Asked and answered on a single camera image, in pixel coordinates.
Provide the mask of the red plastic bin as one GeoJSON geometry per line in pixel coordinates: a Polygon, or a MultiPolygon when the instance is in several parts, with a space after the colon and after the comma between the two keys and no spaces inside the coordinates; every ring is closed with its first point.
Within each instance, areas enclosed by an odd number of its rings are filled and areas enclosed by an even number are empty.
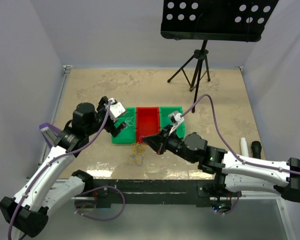
{"type": "Polygon", "coordinates": [[[159,107],[136,108],[136,142],[142,143],[143,137],[154,135],[161,130],[159,107]]]}

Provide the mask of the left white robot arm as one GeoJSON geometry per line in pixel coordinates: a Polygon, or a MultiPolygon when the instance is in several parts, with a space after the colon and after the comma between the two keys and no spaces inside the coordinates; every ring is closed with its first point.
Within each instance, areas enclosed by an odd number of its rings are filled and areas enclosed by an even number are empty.
{"type": "Polygon", "coordinates": [[[9,224],[9,240],[36,237],[52,213],[70,198],[95,192],[94,178],[82,170],[75,171],[57,188],[53,186],[65,168],[97,139],[102,130],[116,137],[126,127],[125,123],[116,126],[126,112],[121,102],[103,96],[97,106],[89,102],[78,104],[63,129],[49,123],[40,125],[50,147],[47,157],[13,197],[5,196],[0,201],[0,210],[9,224]]]}

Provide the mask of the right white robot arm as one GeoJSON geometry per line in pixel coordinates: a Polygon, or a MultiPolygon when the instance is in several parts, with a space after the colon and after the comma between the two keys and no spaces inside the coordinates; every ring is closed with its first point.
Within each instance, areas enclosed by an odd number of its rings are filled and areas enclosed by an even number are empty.
{"type": "Polygon", "coordinates": [[[197,164],[204,173],[221,177],[209,190],[223,197],[243,191],[269,192],[284,200],[300,203],[300,159],[270,161],[246,157],[210,146],[196,132],[180,138],[168,125],[159,133],[143,137],[158,155],[169,151],[185,161],[197,164]]]}

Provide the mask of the green plastic bin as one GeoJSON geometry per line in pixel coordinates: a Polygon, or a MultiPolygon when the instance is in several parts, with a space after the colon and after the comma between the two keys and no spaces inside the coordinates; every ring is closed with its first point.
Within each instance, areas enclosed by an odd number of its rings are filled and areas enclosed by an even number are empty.
{"type": "Polygon", "coordinates": [[[117,127],[120,123],[125,122],[127,127],[117,137],[111,137],[113,144],[133,144],[136,142],[136,119],[136,108],[128,107],[125,115],[121,116],[115,123],[117,127]]]}
{"type": "MultiPolygon", "coordinates": [[[[180,114],[183,113],[183,108],[181,106],[160,106],[159,107],[159,117],[160,117],[160,129],[168,125],[175,126],[180,119],[174,112],[180,114]]],[[[178,128],[175,130],[175,133],[180,139],[184,139],[186,136],[186,126],[185,122],[179,124],[178,128]]]]}

